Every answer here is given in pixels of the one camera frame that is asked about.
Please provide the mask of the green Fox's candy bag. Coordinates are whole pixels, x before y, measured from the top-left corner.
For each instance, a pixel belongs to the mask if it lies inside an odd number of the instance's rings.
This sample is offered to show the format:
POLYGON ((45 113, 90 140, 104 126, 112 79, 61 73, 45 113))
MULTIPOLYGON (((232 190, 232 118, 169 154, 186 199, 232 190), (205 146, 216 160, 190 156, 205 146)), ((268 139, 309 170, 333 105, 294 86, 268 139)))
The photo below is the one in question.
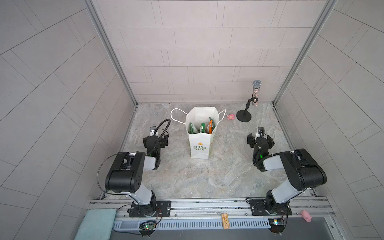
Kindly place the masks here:
POLYGON ((199 130, 195 127, 193 123, 189 123, 189 134, 198 134, 199 130))
POLYGON ((201 125, 200 125, 200 132, 201 133, 205 133, 206 132, 206 124, 205 123, 201 123, 201 125))

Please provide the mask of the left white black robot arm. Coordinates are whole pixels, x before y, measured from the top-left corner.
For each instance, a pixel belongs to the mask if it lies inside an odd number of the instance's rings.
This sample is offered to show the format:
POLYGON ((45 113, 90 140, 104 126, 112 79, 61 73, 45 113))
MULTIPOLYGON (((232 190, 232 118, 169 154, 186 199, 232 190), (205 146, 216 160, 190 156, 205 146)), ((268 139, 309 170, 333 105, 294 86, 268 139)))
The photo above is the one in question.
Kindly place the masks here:
POLYGON ((170 201, 157 201, 154 191, 142 184, 144 171, 157 170, 161 163, 161 149, 168 146, 167 132, 171 120, 162 121, 152 133, 143 138, 144 152, 118 152, 109 156, 114 161, 105 179, 105 186, 100 190, 109 195, 130 197, 133 202, 127 210, 130 218, 153 216, 168 217, 170 201))

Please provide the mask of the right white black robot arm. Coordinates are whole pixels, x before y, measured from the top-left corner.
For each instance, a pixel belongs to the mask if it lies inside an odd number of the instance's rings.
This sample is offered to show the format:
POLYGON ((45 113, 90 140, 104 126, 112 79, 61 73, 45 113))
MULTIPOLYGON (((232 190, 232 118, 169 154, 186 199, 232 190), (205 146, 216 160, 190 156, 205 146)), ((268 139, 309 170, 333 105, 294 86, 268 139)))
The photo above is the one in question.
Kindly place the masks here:
POLYGON ((325 171, 305 149, 270 154, 275 145, 273 138, 264 134, 264 129, 253 136, 247 136, 247 144, 253 149, 253 165, 261 172, 285 170, 287 178, 278 187, 269 190, 262 204, 251 199, 246 201, 258 211, 266 214, 290 215, 289 202, 307 189, 313 189, 327 182, 325 171))

